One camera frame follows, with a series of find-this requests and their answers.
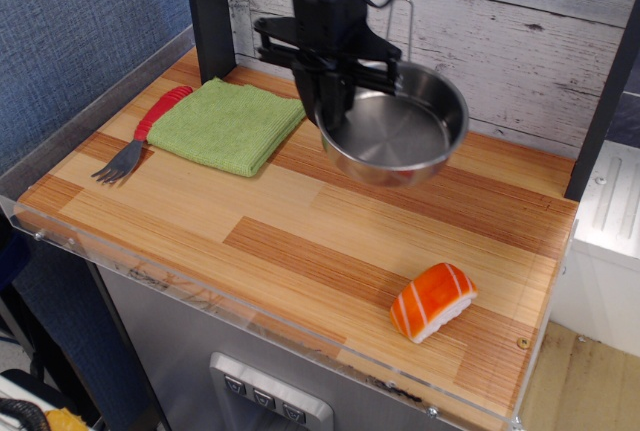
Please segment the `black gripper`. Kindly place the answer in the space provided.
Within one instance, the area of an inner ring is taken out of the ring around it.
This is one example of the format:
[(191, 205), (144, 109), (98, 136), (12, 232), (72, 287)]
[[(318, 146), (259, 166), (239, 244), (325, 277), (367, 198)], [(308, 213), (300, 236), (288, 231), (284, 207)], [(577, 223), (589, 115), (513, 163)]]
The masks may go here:
[(292, 1), (292, 17), (260, 18), (254, 29), (260, 59), (292, 70), (309, 121), (320, 115), (327, 130), (339, 128), (355, 85), (396, 92), (401, 51), (369, 28), (365, 0)]

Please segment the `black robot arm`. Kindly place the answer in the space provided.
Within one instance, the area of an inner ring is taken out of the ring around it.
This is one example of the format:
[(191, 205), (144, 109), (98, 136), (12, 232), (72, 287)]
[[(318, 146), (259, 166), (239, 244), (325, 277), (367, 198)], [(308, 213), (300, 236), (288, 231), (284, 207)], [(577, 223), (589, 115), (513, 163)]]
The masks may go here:
[(401, 50), (367, 21), (372, 0), (292, 0), (291, 17), (260, 18), (262, 61), (288, 68), (309, 120), (341, 126), (357, 88), (394, 94)]

